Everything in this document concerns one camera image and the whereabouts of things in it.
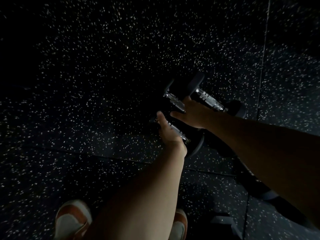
speckled floor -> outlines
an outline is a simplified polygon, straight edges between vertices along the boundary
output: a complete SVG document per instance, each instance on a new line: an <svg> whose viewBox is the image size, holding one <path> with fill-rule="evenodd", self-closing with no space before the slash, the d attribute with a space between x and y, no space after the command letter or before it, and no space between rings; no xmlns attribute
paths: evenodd
<svg viewBox="0 0 320 240"><path fill-rule="evenodd" d="M154 160L145 129L164 78L202 88L247 118L320 135L319 10L312 0L0 0L1 216L4 239L51 238L56 210L93 215ZM318 239L248 195L234 159L206 144L186 159L178 205L188 239L214 213L245 239Z"/></svg>

fingers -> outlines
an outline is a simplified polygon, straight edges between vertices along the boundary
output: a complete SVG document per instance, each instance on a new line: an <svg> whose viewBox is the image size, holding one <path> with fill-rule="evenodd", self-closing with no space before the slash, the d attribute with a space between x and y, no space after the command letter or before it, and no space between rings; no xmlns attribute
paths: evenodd
<svg viewBox="0 0 320 240"><path fill-rule="evenodd" d="M189 101L191 101L190 96L186 96L186 97L182 100L182 102L183 102L184 104L187 103L187 102L189 102Z"/></svg>
<svg viewBox="0 0 320 240"><path fill-rule="evenodd" d="M183 113L176 112L176 111L172 111L172 112L170 113L170 116L171 116L171 117L174 117L174 118L176 118L176 119L178 119L178 120L181 120L181 121L183 121L183 119L184 119L184 114L183 114Z"/></svg>
<svg viewBox="0 0 320 240"><path fill-rule="evenodd" d="M168 126L168 122L161 111L157 112L157 118L158 118L158 122L159 122L162 129L164 129L164 128L166 128L166 126Z"/></svg>

shoe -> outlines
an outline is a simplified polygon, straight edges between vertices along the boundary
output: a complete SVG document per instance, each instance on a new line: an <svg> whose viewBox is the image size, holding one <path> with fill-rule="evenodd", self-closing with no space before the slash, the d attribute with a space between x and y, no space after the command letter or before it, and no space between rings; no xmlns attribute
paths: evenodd
<svg viewBox="0 0 320 240"><path fill-rule="evenodd" d="M185 240L187 236L187 216L182 209L176 209L169 240Z"/></svg>
<svg viewBox="0 0 320 240"><path fill-rule="evenodd" d="M81 200L70 200L58 210L54 239L81 239L91 223L92 217L86 203Z"/></svg>

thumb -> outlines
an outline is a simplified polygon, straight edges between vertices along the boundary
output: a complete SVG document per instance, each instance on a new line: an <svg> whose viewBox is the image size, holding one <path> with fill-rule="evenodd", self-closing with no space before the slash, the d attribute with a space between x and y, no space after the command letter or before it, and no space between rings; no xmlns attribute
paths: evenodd
<svg viewBox="0 0 320 240"><path fill-rule="evenodd" d="M179 112L176 112L176 111L172 111L172 112L170 113L170 116L171 116L171 117L174 117L174 118L176 118L176 119L178 119L178 120L181 120L182 122L184 122L185 114L183 114L183 113L179 113Z"/></svg>

